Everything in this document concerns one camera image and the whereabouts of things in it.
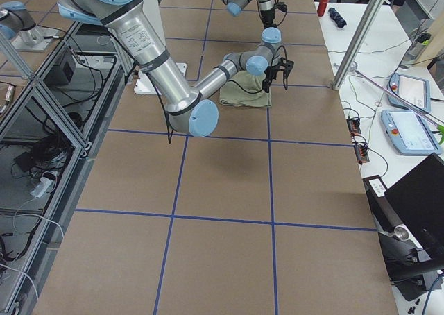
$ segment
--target metal rod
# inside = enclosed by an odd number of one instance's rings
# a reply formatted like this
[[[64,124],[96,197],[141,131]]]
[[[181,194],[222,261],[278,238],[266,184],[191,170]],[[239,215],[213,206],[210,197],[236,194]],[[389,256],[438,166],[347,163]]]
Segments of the metal rod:
[[[364,14],[362,15],[361,21],[359,22],[359,25],[356,29],[356,32],[353,35],[352,41],[350,42],[350,46],[348,47],[344,58],[342,59],[342,63],[339,66],[338,72],[334,77],[334,80],[332,82],[333,90],[339,90],[342,83],[344,82],[345,77],[347,76],[348,69],[350,68],[352,62],[355,60],[356,55],[358,54],[358,51],[361,48],[361,45],[364,42],[364,39],[366,38],[367,33],[370,30],[370,27],[375,20],[383,1],[384,0],[369,1]]]
[[[401,102],[403,105],[405,105],[406,107],[408,107],[408,109],[410,109],[412,112],[414,112],[415,114],[417,114],[418,116],[422,117],[423,119],[427,120],[428,122],[430,122],[431,124],[433,124],[435,127],[438,127],[440,124],[436,123],[436,121],[434,121],[433,119],[431,119],[427,113],[420,109],[419,107],[415,106],[414,104],[408,102],[407,100],[401,98],[399,95],[389,91],[388,89],[386,89],[385,87],[382,87],[380,84],[376,83],[375,81],[373,81],[372,79],[370,79],[369,77],[367,77],[365,74],[363,74],[362,72],[355,70],[355,72],[357,74],[359,74],[362,78],[365,78],[366,80],[368,80],[370,83],[372,83],[374,86],[380,88],[385,94],[395,98],[396,100],[398,100],[399,102]]]

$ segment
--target white label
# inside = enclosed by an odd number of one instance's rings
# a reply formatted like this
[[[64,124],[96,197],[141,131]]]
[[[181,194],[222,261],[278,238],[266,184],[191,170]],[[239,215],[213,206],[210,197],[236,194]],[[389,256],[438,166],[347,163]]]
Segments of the white label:
[[[141,25],[136,24],[120,34],[123,43],[133,56],[144,52],[145,48],[152,45],[148,31]]]
[[[372,186],[373,190],[376,193],[376,196],[378,197],[384,197],[384,194],[386,193],[386,188],[381,183],[381,180],[379,178],[376,178],[374,180],[368,181],[370,185]]]

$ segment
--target white cable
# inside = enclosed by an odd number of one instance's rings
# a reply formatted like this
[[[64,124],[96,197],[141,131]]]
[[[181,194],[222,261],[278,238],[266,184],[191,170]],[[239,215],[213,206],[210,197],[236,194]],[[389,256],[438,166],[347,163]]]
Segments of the white cable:
[[[3,215],[3,216],[6,217],[6,218],[12,218],[12,219],[17,218],[18,216],[36,216],[37,218],[41,218],[43,220],[48,221],[49,223],[53,223],[53,224],[57,225],[59,227],[59,229],[60,229],[60,232],[62,233],[62,239],[65,238],[65,234],[63,232],[63,228],[62,228],[62,226],[59,223],[55,222],[54,220],[45,218],[44,216],[40,216],[39,214],[25,213],[25,214],[16,214],[16,215],[13,215],[13,216],[6,216],[6,215]]]
[[[37,298],[37,300],[39,300],[39,293],[37,292],[37,287],[36,287],[35,284],[34,284],[34,280],[32,280],[31,277],[30,277],[26,272],[24,272],[24,271],[22,271],[22,270],[18,270],[18,269],[11,268],[10,266],[4,265],[4,264],[2,264],[2,263],[0,263],[0,266],[4,267],[4,268],[6,268],[6,269],[10,269],[10,270],[12,270],[12,271],[16,271],[16,272],[18,272],[18,273],[21,273],[22,275],[24,275],[25,277],[27,277],[27,278],[29,279],[29,281],[31,282],[31,284],[33,285],[34,292],[35,292],[35,297]]]

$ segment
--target metal pole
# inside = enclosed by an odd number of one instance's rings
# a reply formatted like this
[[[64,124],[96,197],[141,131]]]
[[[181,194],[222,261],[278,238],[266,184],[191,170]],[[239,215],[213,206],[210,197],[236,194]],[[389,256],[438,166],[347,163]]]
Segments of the metal pole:
[[[379,8],[382,5],[384,0],[370,0],[366,11],[362,15],[361,21],[359,22],[358,28],[356,29],[355,35],[353,35],[352,41],[350,42],[350,46],[347,49],[347,52],[344,55],[344,59],[342,60],[341,65],[339,66],[338,72],[334,77],[332,82],[332,89],[339,90],[340,86],[345,80],[347,76],[348,69],[350,65],[355,60],[356,55],[358,54],[359,49],[361,48],[364,39],[367,36],[367,33],[376,18],[376,15],[379,12]]]

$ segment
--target table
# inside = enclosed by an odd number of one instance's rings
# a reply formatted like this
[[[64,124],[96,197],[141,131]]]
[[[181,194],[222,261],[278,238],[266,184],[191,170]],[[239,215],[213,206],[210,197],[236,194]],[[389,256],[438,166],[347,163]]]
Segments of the table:
[[[366,5],[331,3],[330,6],[336,8],[336,10],[338,10],[338,12],[347,21],[347,26],[345,26],[344,29],[340,29],[335,26],[334,22],[328,17],[327,14],[319,18],[319,22],[323,30],[323,36],[325,38],[325,44],[329,50],[330,62],[333,70],[336,71],[337,67],[335,64],[340,64],[344,55],[344,53],[338,53],[337,51],[345,51],[347,49],[352,36],[356,31],[361,16],[365,11]],[[410,41],[408,36],[402,29],[398,19],[393,14],[393,11],[389,6],[382,6],[365,39],[363,46],[361,47],[360,54],[356,58],[358,69],[369,77],[387,77],[398,66],[399,61],[402,59],[409,46]],[[398,72],[429,80],[431,96],[442,99],[443,95],[441,91],[434,82],[434,79],[428,70],[425,68],[427,64],[428,63],[425,62],[424,67],[399,69]],[[369,107],[358,103],[357,98],[359,98],[362,103],[365,103],[374,109],[376,109],[377,105],[380,103],[373,126],[371,126],[371,119],[362,119],[360,127],[363,136],[367,140],[370,138],[369,147],[383,155],[387,160],[389,168],[386,175],[383,176],[382,179],[384,183],[386,183],[387,187],[390,187],[401,179],[402,176],[412,170],[422,160],[424,160],[425,156],[403,156],[395,151],[385,134],[385,130],[383,129],[383,125],[380,120],[380,112],[384,109],[397,108],[391,106],[387,97],[383,96],[383,93],[377,88],[375,89],[375,87],[372,86],[367,80],[356,76],[352,76],[350,80],[352,81],[352,85],[354,86],[357,95],[355,96],[350,82],[348,79],[346,79],[340,89],[341,100],[346,101],[343,103],[344,108],[349,108],[350,104],[351,108],[356,110],[361,117],[371,117],[373,112]],[[385,86],[388,79],[375,78],[375,81]],[[345,115],[348,116],[348,114],[349,110],[345,110]],[[443,119],[444,105],[440,103],[432,103],[432,114]],[[356,114],[351,112],[350,116],[355,117]],[[365,178],[378,174],[382,175],[386,168],[382,158],[377,156],[374,152],[369,153],[369,158],[370,162],[365,163],[362,166],[362,177]],[[405,314],[410,307],[415,305],[405,301],[396,288],[393,289],[393,292],[397,297],[396,300],[400,314]],[[431,302],[427,308],[428,314],[442,313],[442,309],[444,309],[443,291],[434,291],[432,293]]]
[[[282,1],[296,63],[272,108],[219,106],[211,136],[168,145],[156,97],[126,88],[34,315],[395,313],[316,9]],[[190,83],[260,41],[255,3],[161,15]]]

